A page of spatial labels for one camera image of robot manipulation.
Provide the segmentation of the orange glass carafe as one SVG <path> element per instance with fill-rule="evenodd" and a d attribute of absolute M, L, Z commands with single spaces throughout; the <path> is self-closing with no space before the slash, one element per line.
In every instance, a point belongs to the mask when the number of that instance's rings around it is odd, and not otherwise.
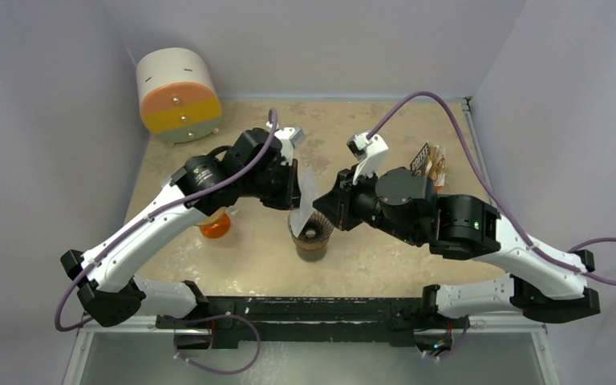
<path fill-rule="evenodd" d="M 231 221 L 229 216 L 223 213 L 216 221 L 207 225 L 200 225 L 199 229 L 204 237 L 216 239 L 226 235 L 230 227 Z"/>

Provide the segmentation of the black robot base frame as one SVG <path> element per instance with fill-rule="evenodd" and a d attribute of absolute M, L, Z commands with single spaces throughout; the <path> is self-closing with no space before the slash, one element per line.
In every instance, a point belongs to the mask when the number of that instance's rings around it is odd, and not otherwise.
<path fill-rule="evenodd" d="M 183 318 L 160 315 L 156 327 L 202 329 L 215 349 L 240 342 L 381 342 L 391 347 L 447 351 L 449 333 L 468 329 L 467 317 L 438 313 L 434 289 L 416 297 L 204 296 Z"/>

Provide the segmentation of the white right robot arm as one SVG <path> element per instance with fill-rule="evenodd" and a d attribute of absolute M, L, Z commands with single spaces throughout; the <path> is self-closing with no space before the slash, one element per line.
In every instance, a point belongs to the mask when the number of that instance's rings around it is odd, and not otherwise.
<path fill-rule="evenodd" d="M 591 252 L 550 249 L 544 259 L 492 205 L 469 195 L 439 194 L 429 178 L 407 168 L 366 178 L 344 169 L 314 208 L 342 231 L 364 223 L 408 245 L 427 246 L 434 255 L 503 271 L 484 282 L 424 287 L 418 315 L 428 326 L 499 311 L 552 324 L 600 312 L 598 292 L 586 280 L 594 269 Z"/>

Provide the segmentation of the grey glass carafe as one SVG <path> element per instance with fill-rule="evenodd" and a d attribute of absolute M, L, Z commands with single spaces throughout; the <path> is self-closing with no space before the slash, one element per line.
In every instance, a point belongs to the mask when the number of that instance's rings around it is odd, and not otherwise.
<path fill-rule="evenodd" d="M 311 250 L 296 248 L 296 252 L 303 261 L 313 263 L 321 261 L 326 256 L 327 247 Z"/>

